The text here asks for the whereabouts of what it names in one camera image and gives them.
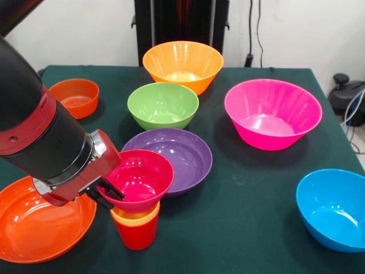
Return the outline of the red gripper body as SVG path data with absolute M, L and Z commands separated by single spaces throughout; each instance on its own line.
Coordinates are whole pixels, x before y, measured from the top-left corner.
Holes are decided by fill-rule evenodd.
M 33 185 L 45 201 L 61 207 L 85 194 L 98 191 L 96 181 L 105 178 L 121 163 L 111 139 L 102 130 L 86 134 L 79 156 L 59 176 L 49 180 L 33 178 Z

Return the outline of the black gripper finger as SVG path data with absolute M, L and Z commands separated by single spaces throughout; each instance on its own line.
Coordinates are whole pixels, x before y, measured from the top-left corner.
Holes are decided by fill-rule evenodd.
M 96 186 L 101 193 L 111 199 L 123 201 L 125 198 L 125 195 L 105 178 L 99 178 L 96 181 Z
M 106 200 L 99 191 L 85 191 L 85 194 L 94 200 L 95 202 L 99 203 L 103 207 L 107 208 L 108 210 L 114 209 L 114 205 Z

